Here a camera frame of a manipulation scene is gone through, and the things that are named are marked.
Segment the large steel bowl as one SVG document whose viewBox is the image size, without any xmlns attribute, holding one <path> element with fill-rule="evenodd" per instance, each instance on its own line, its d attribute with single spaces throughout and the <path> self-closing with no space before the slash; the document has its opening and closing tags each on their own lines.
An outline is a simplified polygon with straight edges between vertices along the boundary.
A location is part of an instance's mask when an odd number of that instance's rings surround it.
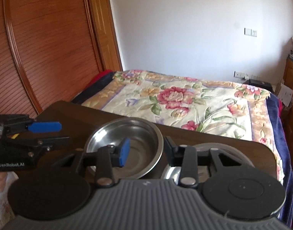
<svg viewBox="0 0 293 230">
<path fill-rule="evenodd" d="M 209 150 L 211 148 L 217 148 L 222 151 L 225 151 L 231 156 L 233 156 L 234 158 L 238 159 L 240 163 L 245 163 L 247 165 L 254 167 L 254 164 L 251 162 L 251 160 L 235 147 L 231 147 L 229 145 L 221 144 L 221 143 L 202 143 L 202 144 L 196 144 L 194 147 L 196 148 L 196 151 L 198 152 L 197 173 L 198 173 L 198 181 L 200 183 L 206 182 L 206 180 L 210 178 L 212 174 L 216 173 L 215 166 L 212 162 L 212 158 L 209 153 Z M 173 179 L 174 182 L 178 184 L 180 172 L 181 172 L 181 167 L 171 167 L 167 165 L 160 178 Z"/>
</svg>

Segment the small steel bowl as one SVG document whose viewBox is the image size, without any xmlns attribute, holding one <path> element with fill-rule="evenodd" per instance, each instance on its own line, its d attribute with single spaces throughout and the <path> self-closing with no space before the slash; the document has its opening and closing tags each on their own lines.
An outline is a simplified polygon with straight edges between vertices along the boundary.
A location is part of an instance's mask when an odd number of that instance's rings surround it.
<svg viewBox="0 0 293 230">
<path fill-rule="evenodd" d="M 139 118 L 124 117 L 104 124 L 88 138 L 84 150 L 96 152 L 106 145 L 117 146 L 130 139 L 130 152 L 124 167 L 113 169 L 116 179 L 139 179 L 159 162 L 163 150 L 163 135 L 153 123 Z"/>
</svg>

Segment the white floral square plate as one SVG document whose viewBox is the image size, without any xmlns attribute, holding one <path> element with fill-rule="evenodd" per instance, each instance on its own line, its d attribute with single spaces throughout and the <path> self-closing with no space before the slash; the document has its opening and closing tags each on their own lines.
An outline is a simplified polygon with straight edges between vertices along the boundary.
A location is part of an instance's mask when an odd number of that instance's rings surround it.
<svg viewBox="0 0 293 230">
<path fill-rule="evenodd" d="M 15 172 L 9 172 L 7 174 L 5 188 L 0 193 L 0 229 L 2 229 L 6 223 L 10 222 L 10 220 L 15 218 L 12 208 L 8 202 L 7 193 L 12 183 L 17 179 L 18 176 Z"/>
</svg>

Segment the yellow plush toy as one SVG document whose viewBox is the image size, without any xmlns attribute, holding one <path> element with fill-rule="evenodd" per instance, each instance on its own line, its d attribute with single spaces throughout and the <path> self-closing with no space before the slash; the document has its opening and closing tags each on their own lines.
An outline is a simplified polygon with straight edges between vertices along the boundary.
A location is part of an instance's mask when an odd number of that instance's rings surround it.
<svg viewBox="0 0 293 230">
<path fill-rule="evenodd" d="M 17 138 L 19 136 L 19 133 L 18 134 L 15 134 L 15 135 L 13 135 L 13 136 L 11 136 L 11 139 L 15 139 L 15 138 Z"/>
</svg>

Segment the floral bed blanket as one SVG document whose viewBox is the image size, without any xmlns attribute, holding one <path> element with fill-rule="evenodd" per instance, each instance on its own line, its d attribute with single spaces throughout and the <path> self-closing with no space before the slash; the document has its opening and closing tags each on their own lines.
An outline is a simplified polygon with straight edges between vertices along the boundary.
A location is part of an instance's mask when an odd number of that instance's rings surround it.
<svg viewBox="0 0 293 230">
<path fill-rule="evenodd" d="M 293 171 L 272 92 L 231 81 L 199 80 L 143 70 L 115 72 L 113 80 L 83 106 L 157 124 L 254 141 L 275 156 L 277 179 L 286 189 L 280 220 L 293 220 Z"/>
</svg>

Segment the red and navy folded clothes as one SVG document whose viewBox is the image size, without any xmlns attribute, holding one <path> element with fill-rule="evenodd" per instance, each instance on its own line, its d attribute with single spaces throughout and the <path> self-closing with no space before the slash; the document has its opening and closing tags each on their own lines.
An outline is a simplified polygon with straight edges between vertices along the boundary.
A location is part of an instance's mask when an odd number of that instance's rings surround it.
<svg viewBox="0 0 293 230">
<path fill-rule="evenodd" d="M 71 103 L 79 105 L 84 103 L 84 101 L 103 90 L 113 80 L 114 74 L 115 72 L 112 70 L 106 70 L 101 72 L 100 74 L 97 74 L 86 85 L 84 90 L 71 100 Z"/>
</svg>

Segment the wooden louvered wardrobe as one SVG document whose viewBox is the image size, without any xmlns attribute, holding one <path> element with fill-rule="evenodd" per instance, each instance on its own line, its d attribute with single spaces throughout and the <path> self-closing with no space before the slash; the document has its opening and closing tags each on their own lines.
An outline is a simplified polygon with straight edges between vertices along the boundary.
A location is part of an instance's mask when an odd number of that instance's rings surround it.
<svg viewBox="0 0 293 230">
<path fill-rule="evenodd" d="M 122 70 L 109 0 L 0 0 L 0 114 L 39 115 Z"/>
</svg>

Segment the black box on bedside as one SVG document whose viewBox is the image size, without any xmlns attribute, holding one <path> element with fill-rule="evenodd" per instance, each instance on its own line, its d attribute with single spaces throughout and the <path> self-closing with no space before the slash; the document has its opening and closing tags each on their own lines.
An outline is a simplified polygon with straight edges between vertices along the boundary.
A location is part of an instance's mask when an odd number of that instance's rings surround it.
<svg viewBox="0 0 293 230">
<path fill-rule="evenodd" d="M 273 87 L 270 83 L 260 80 L 249 79 L 244 82 L 245 85 L 251 85 L 255 87 L 260 87 L 262 89 L 266 89 L 269 92 L 274 92 Z"/>
</svg>

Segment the white paper box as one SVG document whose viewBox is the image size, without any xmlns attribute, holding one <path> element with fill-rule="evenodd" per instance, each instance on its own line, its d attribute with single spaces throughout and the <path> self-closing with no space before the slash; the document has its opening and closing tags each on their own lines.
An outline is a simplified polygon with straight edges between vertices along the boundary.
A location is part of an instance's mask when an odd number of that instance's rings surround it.
<svg viewBox="0 0 293 230">
<path fill-rule="evenodd" d="M 293 90 L 290 87 L 278 83 L 274 92 L 284 106 L 289 106 L 293 97 Z"/>
</svg>

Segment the wall power socket strip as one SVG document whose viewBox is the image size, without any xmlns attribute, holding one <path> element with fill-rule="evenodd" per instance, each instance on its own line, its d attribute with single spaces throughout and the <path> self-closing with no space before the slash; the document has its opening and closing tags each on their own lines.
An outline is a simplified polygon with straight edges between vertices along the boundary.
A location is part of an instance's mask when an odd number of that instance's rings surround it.
<svg viewBox="0 0 293 230">
<path fill-rule="evenodd" d="M 250 75 L 244 72 L 237 71 L 234 71 L 233 77 L 241 80 L 259 80 L 259 77 L 256 75 Z"/>
</svg>

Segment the white wall switch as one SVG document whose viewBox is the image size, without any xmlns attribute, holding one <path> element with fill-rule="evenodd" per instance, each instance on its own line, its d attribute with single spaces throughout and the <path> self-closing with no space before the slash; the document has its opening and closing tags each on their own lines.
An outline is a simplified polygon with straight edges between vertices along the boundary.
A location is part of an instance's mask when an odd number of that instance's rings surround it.
<svg viewBox="0 0 293 230">
<path fill-rule="evenodd" d="M 249 28 L 245 28 L 244 29 L 244 34 L 245 35 L 248 35 L 248 36 L 256 37 L 257 36 L 257 31 L 256 30 L 249 29 Z"/>
</svg>

